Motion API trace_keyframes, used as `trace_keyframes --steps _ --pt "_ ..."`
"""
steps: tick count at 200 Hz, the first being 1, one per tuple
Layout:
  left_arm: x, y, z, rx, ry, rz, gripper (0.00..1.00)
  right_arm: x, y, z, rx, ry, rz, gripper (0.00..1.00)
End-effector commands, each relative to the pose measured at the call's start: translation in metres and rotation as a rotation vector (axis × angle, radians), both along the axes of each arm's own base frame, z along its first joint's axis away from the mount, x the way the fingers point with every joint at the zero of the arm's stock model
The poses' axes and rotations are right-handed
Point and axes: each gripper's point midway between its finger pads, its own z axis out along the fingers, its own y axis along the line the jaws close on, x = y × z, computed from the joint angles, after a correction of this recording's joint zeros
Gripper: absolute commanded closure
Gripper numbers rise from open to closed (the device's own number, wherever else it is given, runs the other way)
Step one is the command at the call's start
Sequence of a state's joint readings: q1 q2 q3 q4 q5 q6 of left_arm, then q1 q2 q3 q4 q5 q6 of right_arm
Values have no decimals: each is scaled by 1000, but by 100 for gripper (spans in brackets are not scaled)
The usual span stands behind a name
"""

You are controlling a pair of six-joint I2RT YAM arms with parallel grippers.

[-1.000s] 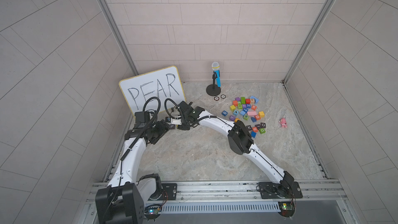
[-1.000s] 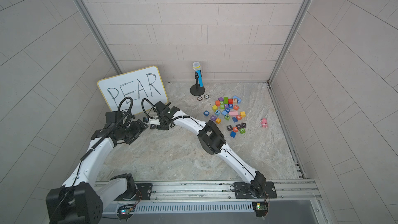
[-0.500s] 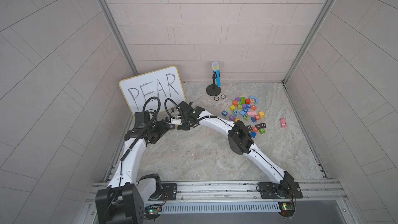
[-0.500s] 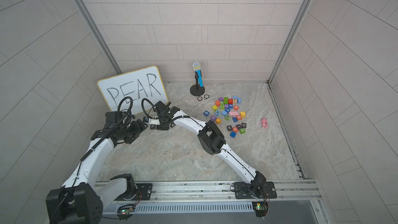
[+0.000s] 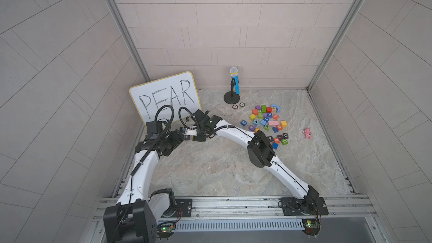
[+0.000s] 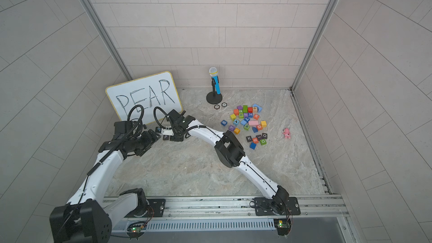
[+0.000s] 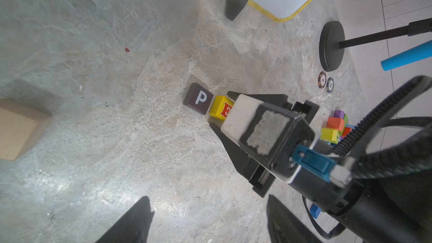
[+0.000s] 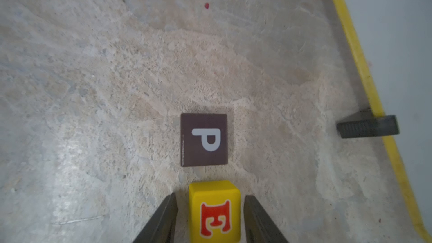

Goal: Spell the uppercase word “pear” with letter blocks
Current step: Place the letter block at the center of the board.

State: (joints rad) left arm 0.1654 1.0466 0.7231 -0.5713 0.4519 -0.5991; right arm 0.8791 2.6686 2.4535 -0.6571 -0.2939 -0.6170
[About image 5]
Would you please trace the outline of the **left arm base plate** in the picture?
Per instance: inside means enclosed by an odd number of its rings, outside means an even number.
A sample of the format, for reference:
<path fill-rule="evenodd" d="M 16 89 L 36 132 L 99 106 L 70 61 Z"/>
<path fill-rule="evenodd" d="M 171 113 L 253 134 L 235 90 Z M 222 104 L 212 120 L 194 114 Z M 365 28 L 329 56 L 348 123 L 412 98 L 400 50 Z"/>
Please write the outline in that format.
<path fill-rule="evenodd" d="M 192 214 L 192 199 L 176 199 L 175 208 L 167 218 L 189 218 Z"/>

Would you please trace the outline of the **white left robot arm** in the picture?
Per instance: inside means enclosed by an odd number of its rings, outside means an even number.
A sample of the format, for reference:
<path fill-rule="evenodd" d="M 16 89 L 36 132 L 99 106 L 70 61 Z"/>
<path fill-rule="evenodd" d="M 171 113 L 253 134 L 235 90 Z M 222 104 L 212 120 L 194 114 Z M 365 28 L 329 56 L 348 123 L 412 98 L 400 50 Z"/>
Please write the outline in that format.
<path fill-rule="evenodd" d="M 133 169 L 120 198 L 103 215 L 105 235 L 109 243 L 154 243 L 169 239 L 176 230 L 176 221 L 160 223 L 162 216 L 182 217 L 172 189 L 149 193 L 151 179 L 161 156 L 168 156 L 184 140 L 178 131 L 171 131 L 166 119 L 150 121 L 147 134 L 135 146 Z"/>

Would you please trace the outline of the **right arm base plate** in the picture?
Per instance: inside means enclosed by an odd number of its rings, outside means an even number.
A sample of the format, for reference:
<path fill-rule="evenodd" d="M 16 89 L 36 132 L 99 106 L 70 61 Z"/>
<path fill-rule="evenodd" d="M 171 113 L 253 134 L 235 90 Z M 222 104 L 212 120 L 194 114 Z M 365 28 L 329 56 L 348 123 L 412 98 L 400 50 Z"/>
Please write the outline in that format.
<path fill-rule="evenodd" d="M 322 197 L 319 197 L 316 201 L 281 198 L 278 206 L 282 209 L 284 216 L 327 216 L 329 214 L 325 200 Z"/>

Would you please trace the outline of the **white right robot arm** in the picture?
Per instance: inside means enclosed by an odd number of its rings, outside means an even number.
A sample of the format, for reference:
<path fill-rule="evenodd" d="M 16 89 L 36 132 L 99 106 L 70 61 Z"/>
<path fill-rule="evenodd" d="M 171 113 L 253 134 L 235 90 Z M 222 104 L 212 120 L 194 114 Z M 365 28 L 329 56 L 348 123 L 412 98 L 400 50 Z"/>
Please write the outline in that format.
<path fill-rule="evenodd" d="M 275 153 L 277 144 L 272 144 L 261 130 L 256 132 L 243 130 L 216 115 L 209 117 L 201 110 L 190 113 L 189 118 L 195 122 L 199 140 L 206 141 L 208 138 L 221 136 L 237 142 L 247 149 L 249 160 L 253 165 L 267 170 L 289 189 L 294 197 L 281 199 L 280 207 L 284 210 L 284 215 L 295 213 L 318 217 L 328 215 L 324 198 L 279 159 Z"/>

